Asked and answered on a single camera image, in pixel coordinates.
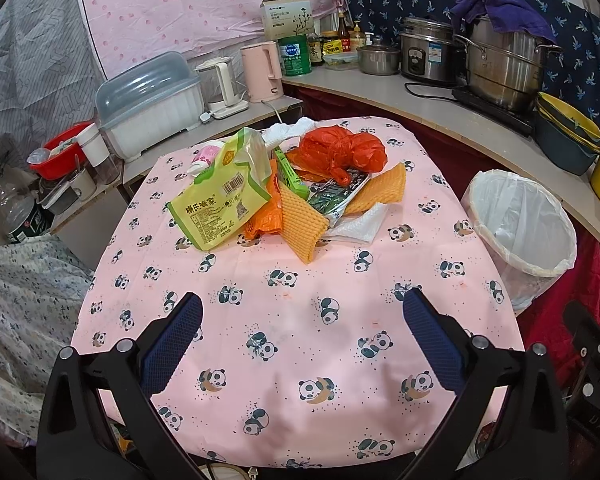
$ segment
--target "pink tablecloth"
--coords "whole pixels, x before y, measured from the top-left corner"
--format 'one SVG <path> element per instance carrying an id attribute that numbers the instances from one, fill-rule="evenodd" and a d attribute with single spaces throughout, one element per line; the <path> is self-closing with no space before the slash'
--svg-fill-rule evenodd
<path id="1" fill-rule="evenodd" d="M 245 466 L 344 466 L 421 448 L 454 396 L 402 318 L 411 286 L 470 332 L 522 348 L 489 255 L 413 134 L 381 118 L 320 125 L 337 123 L 375 133 L 386 168 L 408 170 L 404 199 L 371 245 L 326 242 L 308 266 L 279 236 L 197 251 L 166 207 L 189 185 L 193 147 L 158 161 L 98 266 L 72 341 L 80 352 L 137 337 L 188 290 L 202 298 L 201 332 L 152 397 L 193 454 Z M 119 417 L 111 397 L 104 402 Z M 494 396 L 487 420 L 501 402 Z"/>

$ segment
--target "beige box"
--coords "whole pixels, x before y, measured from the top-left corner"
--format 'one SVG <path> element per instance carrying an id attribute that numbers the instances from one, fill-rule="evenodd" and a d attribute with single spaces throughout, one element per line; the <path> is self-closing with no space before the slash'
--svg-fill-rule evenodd
<path id="1" fill-rule="evenodd" d="M 269 41 L 314 31 L 309 0 L 263 0 L 260 12 L 264 35 Z"/>

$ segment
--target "metal bolt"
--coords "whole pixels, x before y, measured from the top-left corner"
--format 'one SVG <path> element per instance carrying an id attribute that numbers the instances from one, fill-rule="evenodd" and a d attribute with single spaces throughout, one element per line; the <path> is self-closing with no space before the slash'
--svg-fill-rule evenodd
<path id="1" fill-rule="evenodd" d="M 65 346 L 58 354 L 61 359 L 68 359 L 74 354 L 74 349 L 70 346 Z"/>
<path id="2" fill-rule="evenodd" d="M 546 354 L 546 346 L 542 343 L 534 343 L 531 349 L 534 351 L 536 355 L 544 355 Z"/>
<path id="3" fill-rule="evenodd" d="M 121 339 L 116 343 L 116 350 L 124 353 L 129 352 L 134 347 L 134 342 L 131 339 Z"/>
<path id="4" fill-rule="evenodd" d="M 474 345 L 478 350 L 484 350 L 489 346 L 489 340 L 482 335 L 476 335 L 471 339 L 471 344 Z"/>

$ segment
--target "white trash bag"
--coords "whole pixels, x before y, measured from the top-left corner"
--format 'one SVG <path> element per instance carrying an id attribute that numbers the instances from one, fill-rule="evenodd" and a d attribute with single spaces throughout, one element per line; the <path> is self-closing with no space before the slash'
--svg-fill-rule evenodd
<path id="1" fill-rule="evenodd" d="M 576 261 L 576 232 L 560 202 L 508 171 L 479 172 L 462 206 L 507 289 L 516 315 Z"/>

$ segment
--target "purple cloth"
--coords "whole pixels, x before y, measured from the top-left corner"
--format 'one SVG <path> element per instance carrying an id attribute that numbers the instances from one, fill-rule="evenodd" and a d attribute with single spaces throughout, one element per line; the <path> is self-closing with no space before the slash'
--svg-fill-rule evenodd
<path id="1" fill-rule="evenodd" d="M 554 34 L 546 20 L 525 0 L 458 0 L 451 9 L 454 32 L 460 31 L 462 19 L 467 23 L 485 14 L 496 32 L 526 30 L 555 44 Z"/>

